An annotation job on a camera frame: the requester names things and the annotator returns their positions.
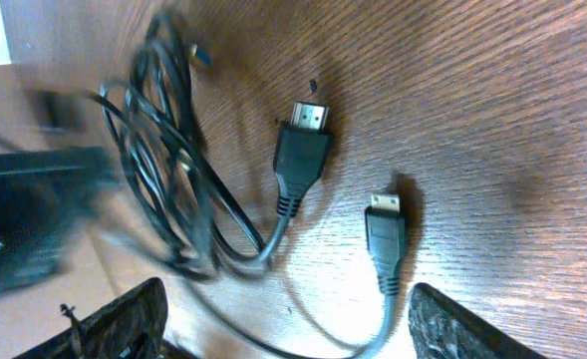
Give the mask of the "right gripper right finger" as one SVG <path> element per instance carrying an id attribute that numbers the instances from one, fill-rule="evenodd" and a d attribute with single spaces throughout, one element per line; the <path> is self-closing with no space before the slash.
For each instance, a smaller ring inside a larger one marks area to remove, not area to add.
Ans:
<path id="1" fill-rule="evenodd" d="M 419 358 L 543 358 L 424 282 L 411 290 L 409 330 Z"/>

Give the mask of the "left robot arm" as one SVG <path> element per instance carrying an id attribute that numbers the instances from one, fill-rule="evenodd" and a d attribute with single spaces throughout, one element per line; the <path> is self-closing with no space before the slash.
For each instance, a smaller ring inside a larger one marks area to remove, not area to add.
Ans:
<path id="1" fill-rule="evenodd" d="M 116 182 L 101 148 L 0 154 L 0 297 L 58 274 L 68 232 Z"/>

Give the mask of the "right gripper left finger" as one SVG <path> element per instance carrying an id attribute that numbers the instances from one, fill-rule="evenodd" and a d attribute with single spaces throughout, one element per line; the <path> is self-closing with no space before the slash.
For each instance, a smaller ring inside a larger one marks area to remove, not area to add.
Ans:
<path id="1" fill-rule="evenodd" d="M 19 359 L 115 358 L 155 359 L 161 356 L 168 317 L 162 281 L 152 277 L 83 320 L 73 306 L 62 304 L 70 328 L 20 354 Z"/>

